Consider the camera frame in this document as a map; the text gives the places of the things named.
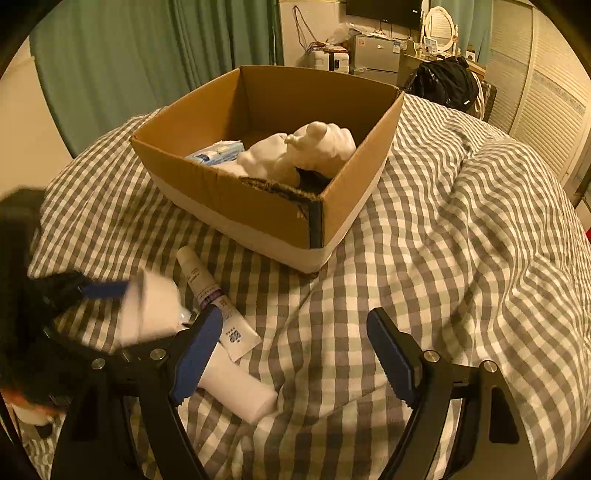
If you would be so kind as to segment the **white cylinder bottle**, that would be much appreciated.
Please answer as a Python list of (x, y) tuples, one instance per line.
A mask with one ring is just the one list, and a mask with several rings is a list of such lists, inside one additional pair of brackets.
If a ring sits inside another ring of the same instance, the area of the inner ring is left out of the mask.
[(276, 409), (276, 390), (233, 363), (221, 343), (214, 347), (197, 386), (250, 425)]

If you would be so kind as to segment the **white cream tube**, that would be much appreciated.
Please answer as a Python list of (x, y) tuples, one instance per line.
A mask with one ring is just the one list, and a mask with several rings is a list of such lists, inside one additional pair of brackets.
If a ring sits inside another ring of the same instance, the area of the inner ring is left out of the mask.
[(176, 260), (200, 310), (215, 306), (221, 311), (222, 330), (219, 341), (232, 362), (245, 357), (262, 343), (262, 338), (249, 325), (228, 295), (224, 293), (204, 263), (188, 246), (181, 247)]

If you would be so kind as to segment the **blue tissue pack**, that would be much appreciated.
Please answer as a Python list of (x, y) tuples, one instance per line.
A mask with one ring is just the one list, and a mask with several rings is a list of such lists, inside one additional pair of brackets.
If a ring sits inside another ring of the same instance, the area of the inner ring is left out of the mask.
[(238, 154), (243, 151), (245, 151), (245, 147), (243, 147), (242, 141), (222, 140), (190, 153), (186, 159), (198, 164), (214, 166), (235, 161)]

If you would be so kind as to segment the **white knit glove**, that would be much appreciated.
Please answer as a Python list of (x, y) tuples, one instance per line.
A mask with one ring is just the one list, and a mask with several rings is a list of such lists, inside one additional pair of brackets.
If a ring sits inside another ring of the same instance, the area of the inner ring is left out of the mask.
[(332, 179), (355, 152), (348, 128), (314, 121), (294, 133), (276, 133), (256, 142), (238, 154), (236, 164), (249, 177), (297, 188), (301, 170)]

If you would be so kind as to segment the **grey white checkered bedspread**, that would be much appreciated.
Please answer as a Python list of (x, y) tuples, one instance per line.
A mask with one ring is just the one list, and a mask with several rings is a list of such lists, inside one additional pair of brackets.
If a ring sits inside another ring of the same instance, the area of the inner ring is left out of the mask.
[(263, 343), (242, 367), (276, 388), (249, 426), (197, 392), (180, 409), (215, 479), (374, 479), (409, 413), (366, 335), (388, 312), (425, 349), (495, 361), (552, 478), (590, 423), (590, 244), (530, 147), (407, 97), (377, 189), (328, 263), (307, 276), (246, 250), (170, 203), (130, 145), (142, 119), (106, 134), (50, 184), (30, 265), (96, 280), (157, 271), (176, 282), (200, 256)]

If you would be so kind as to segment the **open cardboard box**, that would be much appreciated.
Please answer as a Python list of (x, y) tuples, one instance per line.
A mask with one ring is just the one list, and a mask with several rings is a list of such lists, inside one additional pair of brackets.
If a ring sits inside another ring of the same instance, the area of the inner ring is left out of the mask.
[(162, 109), (131, 144), (175, 205), (312, 273), (376, 189), (403, 103), (359, 76), (242, 66)]

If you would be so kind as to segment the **large green curtain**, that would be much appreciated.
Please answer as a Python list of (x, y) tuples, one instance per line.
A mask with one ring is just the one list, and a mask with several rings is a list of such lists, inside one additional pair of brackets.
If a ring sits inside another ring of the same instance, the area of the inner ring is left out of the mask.
[(30, 46), (72, 156), (237, 67), (283, 61), (276, 1), (62, 1)]

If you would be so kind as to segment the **white louvered wardrobe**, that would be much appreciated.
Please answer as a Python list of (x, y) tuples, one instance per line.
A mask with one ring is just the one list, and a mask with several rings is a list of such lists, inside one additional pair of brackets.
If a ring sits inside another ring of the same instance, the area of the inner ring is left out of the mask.
[(489, 122), (534, 148), (565, 184), (590, 133), (590, 78), (533, 4), (493, 3), (485, 79), (497, 88)]

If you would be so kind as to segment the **silver mini fridge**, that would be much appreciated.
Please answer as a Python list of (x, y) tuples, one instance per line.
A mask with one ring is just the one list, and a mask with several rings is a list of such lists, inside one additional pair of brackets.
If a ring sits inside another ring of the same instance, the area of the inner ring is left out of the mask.
[(396, 86), (400, 71), (399, 40), (356, 35), (349, 40), (351, 73)]

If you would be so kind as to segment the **black clothes pile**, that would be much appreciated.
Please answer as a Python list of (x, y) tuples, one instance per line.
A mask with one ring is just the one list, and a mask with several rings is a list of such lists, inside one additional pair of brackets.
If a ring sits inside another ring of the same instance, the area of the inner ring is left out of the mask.
[(479, 87), (467, 60), (449, 57), (421, 63), (408, 77), (404, 91), (467, 112), (477, 100)]

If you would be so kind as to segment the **white oval vanity mirror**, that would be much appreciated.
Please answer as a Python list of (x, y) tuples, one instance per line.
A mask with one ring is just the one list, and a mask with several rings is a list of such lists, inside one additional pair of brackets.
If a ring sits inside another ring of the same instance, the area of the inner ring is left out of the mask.
[(454, 55), (459, 37), (459, 27), (442, 6), (431, 8), (422, 25), (422, 44), (430, 55)]

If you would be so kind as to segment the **narrow green curtain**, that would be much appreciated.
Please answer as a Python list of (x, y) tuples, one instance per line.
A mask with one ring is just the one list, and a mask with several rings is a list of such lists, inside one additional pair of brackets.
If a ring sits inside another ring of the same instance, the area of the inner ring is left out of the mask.
[(463, 53), (472, 46), (477, 62), (486, 66), (490, 56), (493, 25), (492, 0), (431, 0), (430, 6), (441, 6), (459, 27), (458, 46)]

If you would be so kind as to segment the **black wall television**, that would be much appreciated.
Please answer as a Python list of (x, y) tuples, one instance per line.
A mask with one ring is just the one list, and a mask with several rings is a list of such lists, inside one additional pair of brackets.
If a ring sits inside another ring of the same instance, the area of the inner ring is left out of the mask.
[(346, 0), (346, 14), (419, 30), (421, 0)]

